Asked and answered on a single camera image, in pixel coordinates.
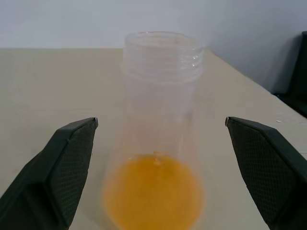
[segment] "beige table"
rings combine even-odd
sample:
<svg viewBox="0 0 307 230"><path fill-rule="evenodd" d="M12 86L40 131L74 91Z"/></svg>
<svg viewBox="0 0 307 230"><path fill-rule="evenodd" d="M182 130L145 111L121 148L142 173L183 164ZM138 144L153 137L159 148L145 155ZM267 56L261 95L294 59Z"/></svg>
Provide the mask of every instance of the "beige table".
<svg viewBox="0 0 307 230"><path fill-rule="evenodd" d="M0 195L57 128L97 116L89 176L70 229L103 229L89 216L87 199L123 122L121 57L120 49L0 50ZM206 156L217 187L210 229L267 230L224 120L238 116L275 127L305 157L307 120L210 51L205 65L193 103L200 158Z"/></svg>

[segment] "table surface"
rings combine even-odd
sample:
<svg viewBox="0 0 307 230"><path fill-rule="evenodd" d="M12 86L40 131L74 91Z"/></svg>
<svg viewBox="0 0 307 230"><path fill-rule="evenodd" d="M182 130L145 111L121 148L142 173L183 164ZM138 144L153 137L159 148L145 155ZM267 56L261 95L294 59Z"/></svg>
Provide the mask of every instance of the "table surface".
<svg viewBox="0 0 307 230"><path fill-rule="evenodd" d="M0 49L0 195L65 124L96 116L93 156L71 230L99 230L87 199L123 123L121 49ZM307 159L307 120L211 51L193 97L200 158L216 186L212 230L268 230L241 177L224 120L275 127Z"/></svg>

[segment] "white wall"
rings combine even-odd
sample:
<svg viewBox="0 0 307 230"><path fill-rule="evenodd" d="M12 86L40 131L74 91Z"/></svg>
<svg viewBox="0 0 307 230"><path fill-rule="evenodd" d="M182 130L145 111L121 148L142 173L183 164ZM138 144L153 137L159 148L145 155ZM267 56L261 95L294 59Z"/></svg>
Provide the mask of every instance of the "white wall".
<svg viewBox="0 0 307 230"><path fill-rule="evenodd" d="M122 47L131 32L179 31L285 91L306 9L306 0L1 0L0 47Z"/></svg>

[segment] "yellow liquid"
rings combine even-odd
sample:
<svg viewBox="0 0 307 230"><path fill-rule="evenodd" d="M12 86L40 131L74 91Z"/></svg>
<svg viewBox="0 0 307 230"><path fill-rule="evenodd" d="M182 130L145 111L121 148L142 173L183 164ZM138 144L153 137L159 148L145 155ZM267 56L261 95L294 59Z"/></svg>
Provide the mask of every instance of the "yellow liquid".
<svg viewBox="0 0 307 230"><path fill-rule="evenodd" d="M203 197L190 168L167 156L132 159L112 174L103 190L105 210L125 230L188 230Z"/></svg>

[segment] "bottle mouth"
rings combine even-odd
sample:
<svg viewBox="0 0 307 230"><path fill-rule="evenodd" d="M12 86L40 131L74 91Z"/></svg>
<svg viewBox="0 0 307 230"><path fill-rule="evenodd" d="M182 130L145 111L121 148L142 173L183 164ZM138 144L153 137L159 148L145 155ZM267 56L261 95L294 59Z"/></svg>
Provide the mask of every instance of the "bottle mouth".
<svg viewBox="0 0 307 230"><path fill-rule="evenodd" d="M147 81L190 81L203 73L203 47L174 32L140 32L125 39L123 71Z"/></svg>

